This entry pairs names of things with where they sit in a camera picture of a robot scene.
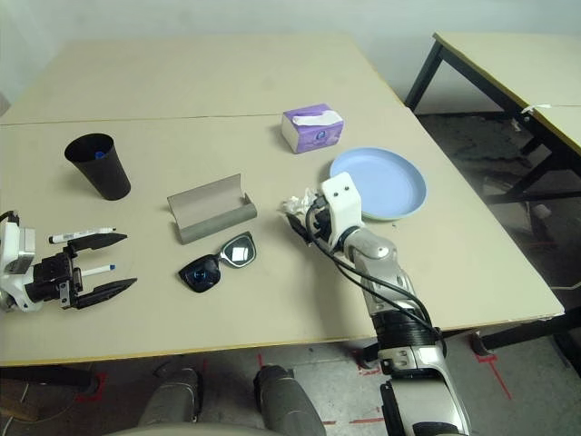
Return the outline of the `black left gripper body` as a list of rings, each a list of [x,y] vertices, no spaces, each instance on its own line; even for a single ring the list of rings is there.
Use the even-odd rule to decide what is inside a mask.
[[[63,309],[85,307],[81,269],[74,266],[76,254],[58,253],[34,266],[31,301],[57,300]]]

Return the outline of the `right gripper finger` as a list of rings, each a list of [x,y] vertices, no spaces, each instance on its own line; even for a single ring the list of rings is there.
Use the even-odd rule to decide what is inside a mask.
[[[286,218],[289,222],[291,229],[308,245],[312,246],[313,236],[312,231],[309,229],[308,225],[305,224],[298,216],[286,213]]]

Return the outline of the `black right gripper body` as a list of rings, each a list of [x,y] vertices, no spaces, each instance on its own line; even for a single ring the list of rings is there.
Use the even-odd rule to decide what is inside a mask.
[[[310,241],[326,246],[332,243],[330,207],[322,194],[317,194],[310,206]]]

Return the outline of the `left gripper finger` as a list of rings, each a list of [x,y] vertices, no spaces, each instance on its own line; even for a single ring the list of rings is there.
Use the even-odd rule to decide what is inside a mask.
[[[77,310],[108,301],[137,282],[137,278],[109,282],[95,287],[91,292],[77,296],[72,307]]]
[[[65,251],[68,254],[77,254],[82,250],[99,250],[113,244],[116,244],[127,238],[122,233],[96,233],[80,238],[72,239],[67,242]]]

